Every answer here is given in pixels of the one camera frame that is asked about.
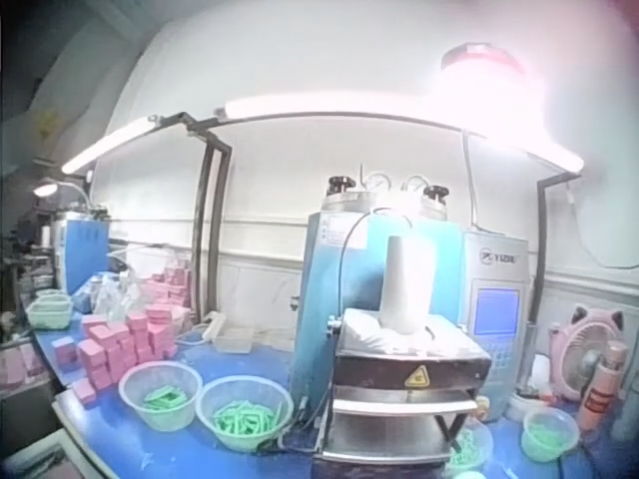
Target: blue workbench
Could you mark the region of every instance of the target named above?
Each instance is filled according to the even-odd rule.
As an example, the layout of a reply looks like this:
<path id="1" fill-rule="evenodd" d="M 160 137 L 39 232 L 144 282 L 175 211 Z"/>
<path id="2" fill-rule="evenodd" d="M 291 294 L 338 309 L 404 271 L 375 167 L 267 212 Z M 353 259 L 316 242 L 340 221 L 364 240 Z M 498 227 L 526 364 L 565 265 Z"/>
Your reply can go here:
<path id="1" fill-rule="evenodd" d="M 71 316 L 71 322 L 67 329 L 61 330 L 37 330 L 35 332 L 36 339 L 38 344 L 40 345 L 40 349 L 45 355 L 47 362 L 51 366 L 51 369 L 58 377 L 60 384 L 63 386 L 68 386 L 73 381 L 81 379 L 86 376 L 86 372 L 84 368 L 80 365 L 80 361 L 76 365 L 73 366 L 60 366 L 58 361 L 56 361 L 56 354 L 53 350 L 53 346 L 51 343 L 56 339 L 60 339 L 61 337 L 71 336 L 76 344 L 83 339 L 86 339 L 84 330 L 82 329 L 81 324 L 82 314 L 79 312 L 74 312 L 73 316 Z"/>
<path id="2" fill-rule="evenodd" d="M 79 323 L 70 331 L 38 332 L 47 358 L 53 351 L 47 342 L 71 335 L 82 338 Z M 268 377 L 280 384 L 287 384 L 290 356 L 266 346 L 255 346 L 251 354 L 219 354 L 208 345 L 181 347 L 176 360 L 189 364 L 202 375 L 204 382 L 232 374 L 255 374 Z M 67 384 L 84 371 L 61 371 L 61 382 Z M 150 429 L 120 399 L 117 387 L 110 387 L 98 396 L 98 400 L 85 408 L 71 391 L 56 397 L 56 410 L 65 427 L 81 446 L 91 451 L 108 468 L 122 478 L 129 477 L 223 477 L 225 479 L 268 479 L 309 477 L 311 459 L 302 454 L 274 454 L 253 456 L 227 450 L 217 442 L 213 434 L 199 423 L 197 417 L 186 429 L 161 433 Z M 500 419 L 489 425 L 493 440 L 492 458 L 483 472 L 492 478 L 544 479 L 559 478 L 556 462 L 536 464 L 528 460 L 519 447 L 521 424 Z M 627 460 L 635 454 L 636 444 L 613 445 L 599 440 L 591 450 L 600 470 L 606 478 L 618 476 L 627 467 Z M 563 458 L 564 477 L 583 479 L 595 477 L 585 455 L 581 451 Z"/>

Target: pink fan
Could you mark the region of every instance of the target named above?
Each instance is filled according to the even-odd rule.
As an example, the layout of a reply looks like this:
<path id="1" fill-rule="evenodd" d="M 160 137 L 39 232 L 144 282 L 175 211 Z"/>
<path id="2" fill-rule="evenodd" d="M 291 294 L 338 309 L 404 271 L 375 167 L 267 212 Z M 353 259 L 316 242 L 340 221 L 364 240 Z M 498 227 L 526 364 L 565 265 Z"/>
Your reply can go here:
<path id="1" fill-rule="evenodd" d="M 609 340 L 621 339 L 621 312 L 577 307 L 571 323 L 550 326 L 550 379 L 555 391 L 571 401 L 581 399 L 581 390 L 592 377 Z"/>

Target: plastic bowl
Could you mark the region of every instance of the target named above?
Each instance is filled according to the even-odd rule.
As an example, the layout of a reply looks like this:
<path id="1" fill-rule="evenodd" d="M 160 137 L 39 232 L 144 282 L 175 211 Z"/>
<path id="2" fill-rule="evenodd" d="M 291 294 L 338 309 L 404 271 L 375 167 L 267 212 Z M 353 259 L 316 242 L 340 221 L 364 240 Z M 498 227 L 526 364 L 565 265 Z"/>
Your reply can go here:
<path id="1" fill-rule="evenodd" d="M 492 433 L 490 432 L 490 429 L 484 426 L 481 422 L 472 417 L 466 419 L 463 428 L 461 428 L 461 431 L 459 431 L 459 434 L 457 435 L 457 441 L 459 446 L 462 448 L 462 451 L 464 449 L 464 437 L 468 437 L 472 440 L 476 453 L 472 454 L 472 457 L 467 461 L 453 464 L 455 452 L 454 450 L 451 451 L 453 457 L 451 457 L 450 461 L 446 464 L 446 477 L 454 477 L 462 472 L 479 469 L 490 458 L 490 456 L 492 456 Z"/>
<path id="2" fill-rule="evenodd" d="M 163 411 L 144 407 L 147 394 L 167 385 L 182 389 L 189 400 L 181 406 Z M 180 362 L 152 361 L 129 369 L 120 380 L 118 390 L 122 400 L 153 429 L 177 431 L 193 422 L 196 398 L 202 391 L 202 376 Z"/>
<path id="3" fill-rule="evenodd" d="M 276 426 L 269 432 L 253 435 L 227 433 L 216 427 L 211 418 L 233 401 L 250 401 L 276 411 L 282 406 Z M 291 395 L 276 382 L 258 376 L 228 376 L 210 382 L 204 387 L 196 402 L 196 412 L 202 423 L 229 449 L 239 452 L 255 452 L 258 446 L 275 436 L 291 420 L 293 400 Z"/>
<path id="4" fill-rule="evenodd" d="M 523 418 L 521 448 L 535 462 L 550 462 L 577 445 L 579 427 L 559 409 L 543 407 L 528 411 Z"/>

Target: press machine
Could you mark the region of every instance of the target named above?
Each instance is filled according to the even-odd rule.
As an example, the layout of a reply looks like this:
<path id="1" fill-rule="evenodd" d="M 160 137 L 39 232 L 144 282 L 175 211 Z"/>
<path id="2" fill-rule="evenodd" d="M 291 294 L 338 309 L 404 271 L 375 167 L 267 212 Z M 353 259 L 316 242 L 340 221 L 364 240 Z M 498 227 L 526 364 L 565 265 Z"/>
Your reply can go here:
<path id="1" fill-rule="evenodd" d="M 421 195 L 353 186 L 330 179 L 305 249 L 291 393 L 301 417 L 320 418 L 314 475 L 371 468 L 436 476 L 480 391 L 491 418 L 512 393 L 518 368 L 490 365 L 522 354 L 527 243 L 448 222 L 443 187 Z M 388 238 L 408 233 L 437 251 L 428 318 L 435 343 L 459 347 L 412 357 L 347 347 L 339 332 L 349 318 L 379 311 Z M 495 387 L 483 391 L 486 378 Z"/>
<path id="2" fill-rule="evenodd" d="M 108 270 L 109 219 L 102 207 L 72 205 L 56 212 L 51 230 L 59 288 L 73 294 L 94 273 Z"/>

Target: bottle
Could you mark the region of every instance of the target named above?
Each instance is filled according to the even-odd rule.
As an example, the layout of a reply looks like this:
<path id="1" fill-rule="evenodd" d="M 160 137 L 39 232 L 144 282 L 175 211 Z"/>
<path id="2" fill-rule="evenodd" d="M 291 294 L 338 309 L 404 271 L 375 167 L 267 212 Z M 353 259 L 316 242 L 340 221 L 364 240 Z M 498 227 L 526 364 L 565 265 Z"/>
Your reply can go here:
<path id="1" fill-rule="evenodd" d="M 594 430 L 614 400 L 621 382 L 628 346 L 621 341 L 608 341 L 606 351 L 595 368 L 577 413 L 577 424 L 583 432 Z"/>

